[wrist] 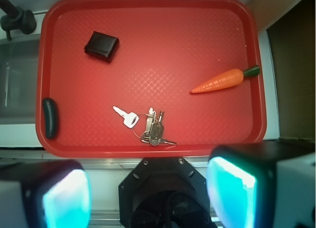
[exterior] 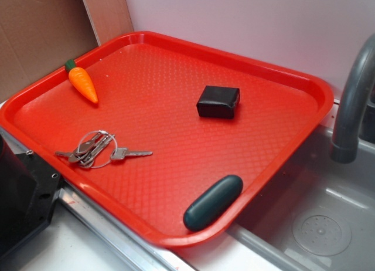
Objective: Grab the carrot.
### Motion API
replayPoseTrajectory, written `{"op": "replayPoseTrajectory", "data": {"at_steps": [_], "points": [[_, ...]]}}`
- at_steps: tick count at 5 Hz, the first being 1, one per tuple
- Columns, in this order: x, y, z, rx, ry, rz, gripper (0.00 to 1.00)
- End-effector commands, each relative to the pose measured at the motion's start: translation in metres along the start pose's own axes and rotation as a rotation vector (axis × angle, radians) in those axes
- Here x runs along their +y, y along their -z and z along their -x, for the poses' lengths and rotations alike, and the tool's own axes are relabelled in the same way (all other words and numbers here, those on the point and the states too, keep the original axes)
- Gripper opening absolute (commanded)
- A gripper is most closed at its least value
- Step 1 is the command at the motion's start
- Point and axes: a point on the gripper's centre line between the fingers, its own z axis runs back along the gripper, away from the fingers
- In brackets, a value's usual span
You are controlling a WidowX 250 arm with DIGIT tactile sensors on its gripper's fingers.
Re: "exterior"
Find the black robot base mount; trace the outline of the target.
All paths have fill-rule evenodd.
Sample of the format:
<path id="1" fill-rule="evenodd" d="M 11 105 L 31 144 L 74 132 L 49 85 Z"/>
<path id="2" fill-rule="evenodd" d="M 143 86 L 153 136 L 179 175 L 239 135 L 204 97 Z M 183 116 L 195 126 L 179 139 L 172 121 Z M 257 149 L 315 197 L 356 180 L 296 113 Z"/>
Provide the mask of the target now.
<path id="1" fill-rule="evenodd" d="M 61 184 L 43 158 L 15 154 L 1 138 L 1 259 L 49 226 Z"/>

